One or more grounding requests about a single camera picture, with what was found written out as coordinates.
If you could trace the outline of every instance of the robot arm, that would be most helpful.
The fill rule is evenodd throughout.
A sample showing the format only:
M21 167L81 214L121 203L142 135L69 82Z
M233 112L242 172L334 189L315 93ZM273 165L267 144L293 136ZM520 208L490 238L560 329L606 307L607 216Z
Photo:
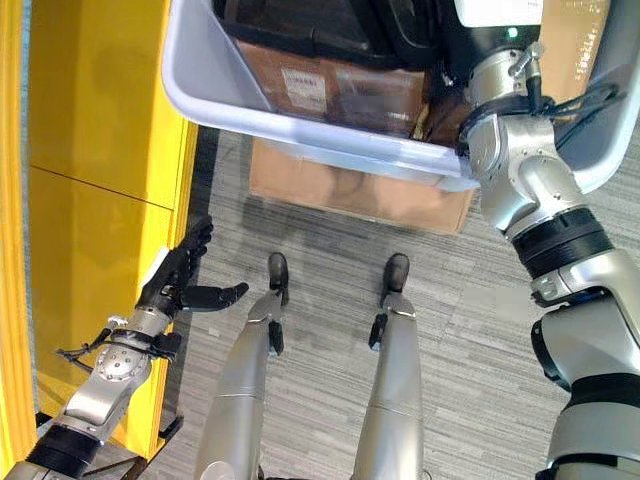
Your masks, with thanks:
M233 305L248 290L187 286L211 239L211 218L198 222L145 284L130 319L112 316L98 338L81 350L61 352L91 371L38 440L25 462L7 479L79 478L125 414L133 393L148 378L155 358L174 359L180 335L164 334L180 310L216 311ZM78 357L103 344L93 369Z
M536 303L551 307L531 331L536 356L571 393L536 478L637 479L640 271L613 247L556 151L540 52L505 46L477 63L475 110L461 130L483 215L513 244Z

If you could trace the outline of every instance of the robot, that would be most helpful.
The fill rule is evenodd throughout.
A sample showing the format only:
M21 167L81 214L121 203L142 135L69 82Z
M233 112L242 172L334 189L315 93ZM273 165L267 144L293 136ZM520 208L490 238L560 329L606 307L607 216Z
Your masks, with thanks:
M555 118L579 115L579 126L621 95L606 85L555 105L541 94L539 18L521 12L511 18L503 11L500 21L492 21L474 17L472 0L437 3L447 25L442 78L465 85L474 107L461 128L458 153L469 157L480 182L484 217L513 245L532 278L534 301L547 309L531 330L544 374L571 393L536 479L640 479L640 271L589 210L558 154L562 138L553 125ZM87 382L8 479L80 477L144 382L151 359L175 355L175 337L162 334L174 315L198 303L224 308L246 291L240 284L189 293L188 272L210 231L207 222L199 225L169 253L145 285L127 328L123 319L112 319L88 346L111 339ZM269 272L269 289L250 310L227 359L196 478L264 478L258 460L266 365L270 354L282 351L280 320L288 302L281 254L270 257ZM408 272L408 259L396 254L383 275L381 311L369 338L379 351L378 368L354 480L422 478L416 314L402 294Z

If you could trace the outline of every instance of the white label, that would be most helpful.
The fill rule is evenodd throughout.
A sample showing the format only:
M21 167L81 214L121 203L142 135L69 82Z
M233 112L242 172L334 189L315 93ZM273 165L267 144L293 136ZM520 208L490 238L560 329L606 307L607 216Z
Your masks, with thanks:
M542 23L543 0L455 0L455 3L460 23L467 28Z
M283 68L282 76L287 87L287 95L294 107L326 113L327 98L324 78L321 75Z

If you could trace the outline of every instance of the black object in bin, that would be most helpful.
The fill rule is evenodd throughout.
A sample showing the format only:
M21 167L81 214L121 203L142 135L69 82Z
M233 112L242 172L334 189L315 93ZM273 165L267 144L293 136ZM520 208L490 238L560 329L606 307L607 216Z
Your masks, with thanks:
M371 0L398 55L410 68L426 69L438 59L433 0Z
M423 70L435 57L433 47L421 43L429 37L426 17L415 18L425 9L406 9L406 1L432 0L212 0L212 5L227 33L248 43L371 68Z

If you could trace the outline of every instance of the screw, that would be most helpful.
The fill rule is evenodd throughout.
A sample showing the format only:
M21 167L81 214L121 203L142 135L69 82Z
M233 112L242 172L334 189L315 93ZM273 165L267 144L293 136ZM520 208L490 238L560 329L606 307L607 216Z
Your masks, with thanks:
M522 75L524 68L533 60L540 58L543 53L544 46L540 42L533 42L522 53L522 56L518 59L518 61L509 67L509 76L517 78Z

